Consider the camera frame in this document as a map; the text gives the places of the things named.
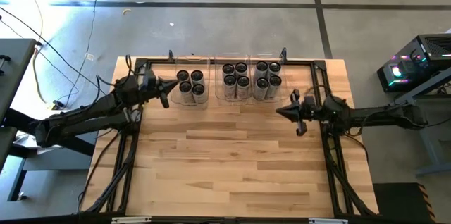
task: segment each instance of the clear plastic container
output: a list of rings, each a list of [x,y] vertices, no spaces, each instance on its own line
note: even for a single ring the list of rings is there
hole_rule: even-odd
[[[180,79],[178,77],[178,73],[183,71],[184,73],[180,73],[180,75],[187,74],[187,79]],[[180,104],[180,106],[187,108],[206,108],[209,100],[210,58],[203,56],[175,57],[174,74],[175,77],[179,78],[180,82],[171,92],[171,101],[174,104]],[[187,84],[184,84],[184,82],[189,83],[189,90],[186,88]],[[193,92],[196,92],[195,90],[199,90],[196,85],[202,85],[204,87],[203,94],[198,94],[197,96],[193,94]]]
[[[251,55],[249,57],[250,62],[250,74],[252,83],[252,98],[249,98],[247,104],[258,104],[258,103],[274,103],[287,99],[290,96],[290,92],[287,89],[287,80],[285,77],[284,64],[286,61],[286,49],[284,48],[282,52],[264,52],[260,54]],[[257,64],[266,64],[266,72],[257,69]],[[270,84],[271,76],[278,76],[280,79],[280,85],[274,89],[271,89],[272,94],[270,94],[270,88],[274,86]],[[259,91],[257,87],[257,80],[259,78],[266,78],[268,80],[268,90]]]
[[[250,74],[250,60],[247,54],[238,52],[224,53],[215,56],[215,95],[219,105],[240,106],[247,104],[247,100],[252,97],[252,84]],[[232,75],[235,78],[235,86],[227,86],[224,77]],[[249,80],[248,87],[239,86],[238,79],[245,76]]]

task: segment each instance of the black clamp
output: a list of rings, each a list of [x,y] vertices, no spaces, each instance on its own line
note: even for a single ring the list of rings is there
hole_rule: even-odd
[[[0,75],[3,75],[5,72],[1,70],[5,61],[11,61],[11,58],[7,55],[0,55]]]

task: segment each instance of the gray floor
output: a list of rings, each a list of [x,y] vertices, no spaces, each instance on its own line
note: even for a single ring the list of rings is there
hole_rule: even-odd
[[[8,0],[4,6],[34,29],[39,17],[32,0]],[[78,68],[85,53],[92,9],[52,7],[38,0],[44,13],[44,34]],[[169,2],[313,3],[314,0],[101,0]],[[324,4],[449,5],[451,0],[322,0]],[[89,52],[94,55],[83,69],[109,79],[117,56],[175,54],[256,53],[288,48],[292,58],[324,58],[315,9],[277,8],[98,8]],[[345,59],[356,107],[379,106],[390,98],[381,89],[376,70],[417,34],[440,33],[451,28],[451,11],[325,10],[325,21],[333,58]],[[1,14],[17,32],[33,35],[11,17]],[[15,37],[0,24],[0,37]],[[74,79],[76,74],[48,48],[44,54]],[[42,58],[37,60],[42,93],[47,101],[67,94],[66,82]],[[89,103],[95,88],[81,80],[83,95],[71,99],[74,107]],[[442,125],[440,130],[447,130]],[[417,168],[429,164],[418,132],[397,127],[365,128],[374,182],[420,182],[426,186],[437,219],[451,223],[451,174],[416,178]],[[28,201],[6,202],[19,161],[8,158],[0,176],[0,218],[19,218],[72,213],[86,171],[49,171],[27,174],[23,190]]]

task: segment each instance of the black cup lid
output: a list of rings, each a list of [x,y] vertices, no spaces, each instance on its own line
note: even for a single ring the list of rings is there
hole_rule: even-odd
[[[278,72],[280,71],[280,64],[277,62],[272,62],[269,64],[269,70],[272,72]]]
[[[266,78],[259,78],[257,80],[257,87],[259,88],[267,88],[269,86],[269,82]]]
[[[195,95],[201,95],[203,94],[205,91],[205,87],[201,84],[196,84],[193,88],[192,88],[192,93]]]
[[[268,64],[265,61],[257,62],[257,64],[255,66],[257,67],[257,70],[260,70],[260,71],[268,70]]]
[[[226,85],[233,86],[236,82],[237,82],[237,78],[235,78],[235,76],[233,76],[233,75],[227,75],[224,78],[224,83]]]
[[[235,70],[239,73],[244,73],[247,70],[247,65],[243,62],[237,63]]]
[[[178,88],[183,93],[189,92],[191,90],[191,83],[189,83],[189,82],[182,82],[182,83],[180,83],[180,86]]]
[[[231,73],[233,73],[234,71],[235,71],[235,69],[234,69],[233,65],[225,64],[225,65],[223,66],[223,72],[224,72],[224,73],[231,74]]]
[[[177,79],[179,81],[186,81],[190,77],[190,74],[185,70],[179,70],[177,73]]]
[[[239,84],[239,86],[241,87],[246,87],[247,85],[249,85],[249,78],[246,76],[241,76],[238,78],[237,83]]]
[[[269,83],[271,84],[271,86],[277,87],[280,86],[280,84],[282,84],[282,79],[277,75],[273,75],[271,76],[271,78],[269,78]]]
[[[201,80],[203,77],[204,77],[204,74],[199,70],[194,70],[191,73],[192,80],[198,81],[198,80]]]

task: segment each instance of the black metal frame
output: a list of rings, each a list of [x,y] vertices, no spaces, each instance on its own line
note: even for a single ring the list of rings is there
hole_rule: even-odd
[[[287,60],[286,50],[282,52],[285,65],[288,66],[309,66],[311,71],[311,80],[313,84],[315,101],[317,104],[321,104],[321,94],[320,94],[320,83],[317,77],[317,72],[320,70],[322,84],[329,89],[328,74],[326,68],[326,62],[324,60],[308,61],[308,60]],[[138,71],[142,66],[150,68],[152,64],[174,64],[172,51],[169,51],[168,58],[138,58],[135,62],[135,70]],[[92,207],[90,207],[85,212],[79,213],[78,215],[67,215],[67,216],[52,216],[52,217],[41,217],[41,218],[28,218],[19,219],[12,221],[0,221],[0,223],[111,223],[113,217],[126,217],[125,210],[128,202],[128,192],[130,191],[131,177],[133,172],[133,163],[135,160],[135,152],[137,148],[137,138],[139,136],[140,126],[141,126],[142,112],[140,113],[140,119],[136,122],[135,128],[132,134],[132,144],[130,146],[130,151],[128,157],[124,163],[122,163],[122,158],[125,153],[125,141],[126,134],[121,135],[121,140],[119,142],[118,154],[116,157],[116,163],[114,166],[113,178],[108,187],[105,189],[102,195],[106,195],[101,200],[97,200]],[[389,220],[382,216],[377,216],[373,214],[364,205],[363,201],[357,196],[357,193],[352,189],[352,186],[347,181],[346,169],[344,156],[340,144],[340,138],[338,135],[333,135],[332,139],[334,142],[334,149],[330,149],[328,140],[330,139],[327,125],[321,124],[321,141],[323,144],[324,157],[326,163],[326,172],[328,175],[328,184],[330,189],[330,200],[333,208],[334,218],[338,220],[348,220],[348,223],[412,223],[399,221],[399,220]],[[335,151],[335,156],[337,161],[335,162],[330,151]],[[119,180],[125,174],[125,183],[123,186],[123,193],[121,197],[120,206],[117,211],[113,210],[113,203],[116,195],[116,188]],[[337,187],[335,186],[335,179],[337,179],[342,187],[343,193],[345,195],[345,208],[343,211],[340,208],[338,201]],[[106,207],[106,212],[100,213],[102,206],[108,202]],[[353,206],[359,210],[361,215],[354,214]],[[206,216],[152,216],[153,223],[309,223],[312,218],[222,218],[222,217],[206,217]]]

